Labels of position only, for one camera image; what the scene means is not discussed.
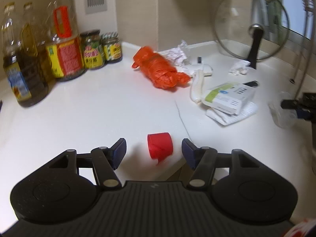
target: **plastic oil bottle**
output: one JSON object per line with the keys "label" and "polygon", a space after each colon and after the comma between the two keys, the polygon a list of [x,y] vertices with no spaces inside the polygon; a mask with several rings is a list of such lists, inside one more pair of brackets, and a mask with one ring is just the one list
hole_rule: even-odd
{"label": "plastic oil bottle", "polygon": [[4,7],[1,33],[3,67],[12,91],[21,106],[32,106],[46,97],[48,85],[30,25],[15,12],[14,3]]}
{"label": "plastic oil bottle", "polygon": [[68,81],[85,72],[75,13],[69,0],[51,0],[48,5],[46,46],[52,72],[59,81]]}
{"label": "plastic oil bottle", "polygon": [[24,5],[23,12],[24,20],[30,24],[34,40],[36,43],[38,58],[48,83],[53,81],[55,78],[52,73],[52,64],[48,53],[46,51],[46,45],[49,42],[47,37],[47,27],[43,24],[39,13],[37,13],[33,8],[33,3],[28,2]]}

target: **dark liquid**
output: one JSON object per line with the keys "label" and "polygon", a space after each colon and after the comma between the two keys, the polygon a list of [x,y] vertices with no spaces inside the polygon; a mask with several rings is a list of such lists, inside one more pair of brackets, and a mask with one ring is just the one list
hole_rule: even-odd
{"label": "dark liquid", "polygon": [[23,52],[17,52],[12,56],[4,57],[3,68],[6,69],[15,62],[19,64],[26,86],[32,96],[28,100],[18,101],[18,103],[22,107],[30,107],[46,97],[48,85],[38,57],[31,57]]}

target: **metal rod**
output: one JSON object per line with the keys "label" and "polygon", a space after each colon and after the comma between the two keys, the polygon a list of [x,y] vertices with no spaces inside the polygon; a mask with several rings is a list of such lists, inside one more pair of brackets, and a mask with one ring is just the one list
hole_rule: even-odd
{"label": "metal rod", "polygon": [[296,91],[295,97],[294,97],[295,100],[297,100],[298,95],[300,94],[300,91],[301,91],[302,86],[303,86],[303,82],[304,82],[304,80],[306,78],[307,71],[308,71],[309,66],[311,64],[310,61],[312,59],[314,40],[315,40],[315,28],[316,28],[316,0],[314,0],[313,2],[314,2],[313,28],[312,28],[312,36],[311,36],[311,41],[310,41],[310,47],[309,47],[309,51],[308,51],[308,57],[307,57],[307,60],[306,60],[306,67],[305,67],[305,70],[304,70],[304,74],[303,74],[303,77],[301,79],[300,85],[299,85],[299,87],[298,87],[298,89]]}
{"label": "metal rod", "polygon": [[295,84],[295,78],[297,77],[297,73],[298,73],[298,70],[300,68],[300,64],[301,64],[301,60],[302,60],[302,56],[303,56],[303,51],[304,51],[304,43],[305,43],[305,40],[306,40],[306,34],[307,34],[307,29],[308,29],[308,14],[309,14],[309,11],[306,11],[306,14],[305,14],[305,27],[304,27],[304,35],[303,35],[303,39],[302,39],[302,42],[301,42],[301,50],[300,50],[300,53],[298,55],[298,59],[297,61],[295,62],[295,73],[293,75],[293,77],[290,79],[290,82],[292,84]]}

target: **bottle label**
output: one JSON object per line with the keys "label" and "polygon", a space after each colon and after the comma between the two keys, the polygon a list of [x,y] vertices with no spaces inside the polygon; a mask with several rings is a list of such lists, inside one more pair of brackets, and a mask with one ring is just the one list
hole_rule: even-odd
{"label": "bottle label", "polygon": [[78,38],[47,46],[46,49],[52,62],[54,77],[60,78],[75,74],[83,68]]}
{"label": "bottle label", "polygon": [[24,77],[21,73],[20,66],[17,62],[6,68],[5,73],[7,75],[9,84],[12,91],[18,101],[28,100],[32,97]]}
{"label": "bottle label", "polygon": [[99,42],[95,42],[92,45],[87,45],[83,53],[83,60],[86,68],[93,69],[100,67],[104,64],[104,53]]}
{"label": "bottle label", "polygon": [[121,45],[119,43],[106,44],[103,46],[105,59],[107,61],[113,61],[119,59],[122,56]]}

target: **red plastic bag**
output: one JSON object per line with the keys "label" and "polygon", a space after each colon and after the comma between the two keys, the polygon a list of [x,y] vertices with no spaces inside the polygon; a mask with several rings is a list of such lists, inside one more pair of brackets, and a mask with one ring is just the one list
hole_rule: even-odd
{"label": "red plastic bag", "polygon": [[144,46],[134,56],[133,68],[140,70],[148,77],[156,88],[168,89],[177,84],[185,85],[190,77],[177,69],[149,46]]}

